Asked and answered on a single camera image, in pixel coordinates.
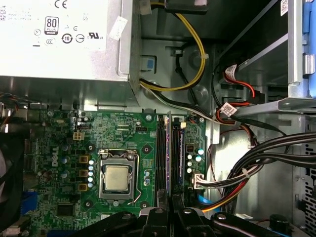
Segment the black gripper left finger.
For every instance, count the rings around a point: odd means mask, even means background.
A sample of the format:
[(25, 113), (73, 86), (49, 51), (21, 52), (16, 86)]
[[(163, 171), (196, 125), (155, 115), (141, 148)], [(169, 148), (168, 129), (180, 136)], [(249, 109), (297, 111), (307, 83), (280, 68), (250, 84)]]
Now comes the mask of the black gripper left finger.
[(169, 203), (167, 190), (157, 192), (157, 207), (141, 210), (139, 217), (123, 211), (74, 233), (75, 237), (168, 237)]

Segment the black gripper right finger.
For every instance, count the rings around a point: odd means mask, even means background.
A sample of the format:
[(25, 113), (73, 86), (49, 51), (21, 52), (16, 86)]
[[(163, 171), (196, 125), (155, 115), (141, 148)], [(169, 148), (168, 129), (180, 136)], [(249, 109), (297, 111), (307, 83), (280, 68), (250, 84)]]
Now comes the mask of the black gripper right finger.
[(181, 237), (277, 237), (279, 234), (236, 217), (218, 212), (207, 219), (200, 209), (186, 207), (181, 195), (172, 196), (175, 230)]

